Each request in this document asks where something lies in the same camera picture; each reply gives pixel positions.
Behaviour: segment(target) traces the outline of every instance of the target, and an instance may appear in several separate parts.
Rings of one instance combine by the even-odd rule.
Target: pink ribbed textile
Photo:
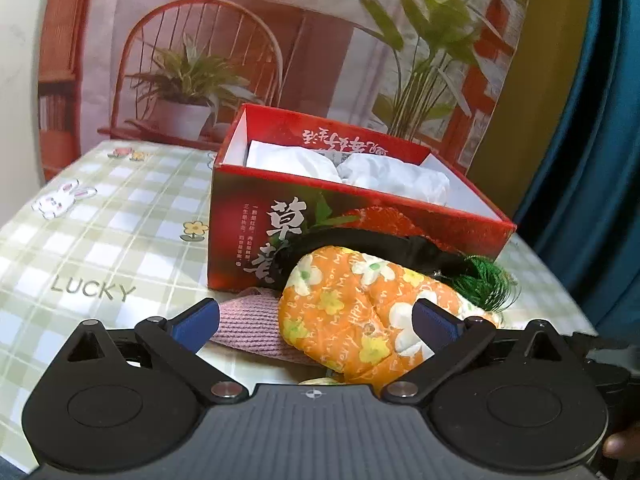
[[[278,300],[272,290],[253,287],[220,303],[220,326],[211,340],[283,361],[321,366],[280,336]]]

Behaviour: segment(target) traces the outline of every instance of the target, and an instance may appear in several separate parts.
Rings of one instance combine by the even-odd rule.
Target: orange floral sleeve cover
[[[449,286],[418,272],[342,247],[304,256],[278,306],[284,340],[335,372],[375,392],[433,355],[414,332],[412,310],[427,298],[454,316],[485,312]]]

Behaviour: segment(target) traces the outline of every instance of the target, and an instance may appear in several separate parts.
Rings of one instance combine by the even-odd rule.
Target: green fringe
[[[518,297],[518,282],[501,266],[484,256],[468,256],[476,276],[442,276],[440,279],[471,303],[488,312],[500,312]]]

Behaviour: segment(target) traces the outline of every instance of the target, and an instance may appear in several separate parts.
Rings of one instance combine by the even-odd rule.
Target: white cloth
[[[391,156],[353,153],[338,165],[337,171],[344,184],[437,205],[447,203],[449,179],[446,175]]]
[[[279,146],[252,140],[246,166],[341,183],[334,164],[321,153],[298,146]]]

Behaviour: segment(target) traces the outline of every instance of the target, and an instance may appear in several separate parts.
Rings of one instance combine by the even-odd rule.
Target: open box
[[[252,140],[312,150],[388,155],[445,173],[447,206],[245,166]],[[357,227],[426,235],[442,248],[495,258],[516,226],[461,173],[427,146],[350,124],[244,105],[214,164],[207,283],[217,290],[269,286],[285,240],[309,229]]]

